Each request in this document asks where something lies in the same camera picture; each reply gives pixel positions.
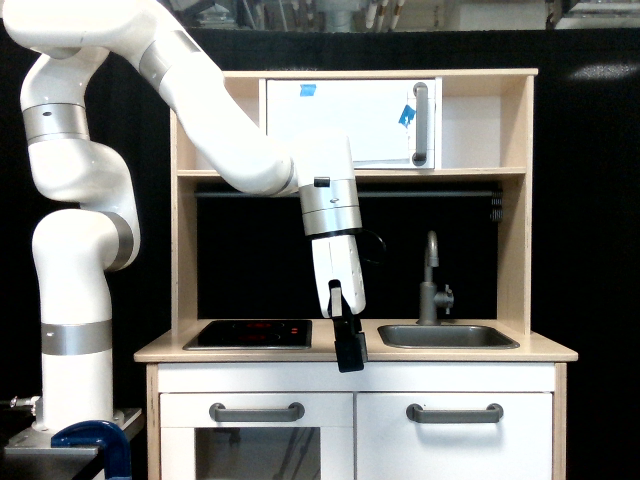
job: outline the blue clamp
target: blue clamp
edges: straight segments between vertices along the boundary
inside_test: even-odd
[[[104,453],[106,480],[131,480],[131,447],[115,423],[89,420],[60,430],[51,437],[51,447],[98,446]]]

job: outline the countertop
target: countertop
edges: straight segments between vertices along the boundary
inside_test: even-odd
[[[173,335],[171,331],[139,350],[134,359],[143,363],[173,362],[334,362],[333,323],[330,319],[313,320],[311,348],[284,349],[213,349],[183,350],[212,320],[199,320],[186,331]],[[497,320],[459,320],[443,322],[455,325],[487,325],[520,344],[512,349],[441,349],[395,348],[382,342],[377,328],[382,325],[409,325],[415,320],[362,320],[370,362],[460,361],[460,362],[573,362],[578,354],[537,333],[525,335]]]

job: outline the faucet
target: faucet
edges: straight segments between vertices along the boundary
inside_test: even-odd
[[[446,308],[449,314],[449,309],[453,307],[453,292],[449,285],[445,285],[444,292],[438,292],[438,286],[433,283],[433,268],[438,265],[438,237],[436,232],[430,231],[424,254],[424,281],[420,284],[418,325],[440,325],[437,309]]]

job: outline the oven door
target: oven door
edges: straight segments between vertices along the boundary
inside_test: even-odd
[[[167,393],[162,480],[352,480],[350,393]]]

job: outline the sticker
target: sticker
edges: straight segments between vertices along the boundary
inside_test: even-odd
[[[411,108],[409,105],[404,107],[404,110],[402,111],[402,115],[400,115],[400,120],[398,120],[398,123],[400,123],[401,125],[404,125],[405,127],[408,127],[409,124],[411,123],[411,120],[413,120],[413,118],[416,116],[416,111]]]
[[[300,85],[300,96],[301,97],[313,97],[316,93],[316,86],[313,83],[307,83]]]

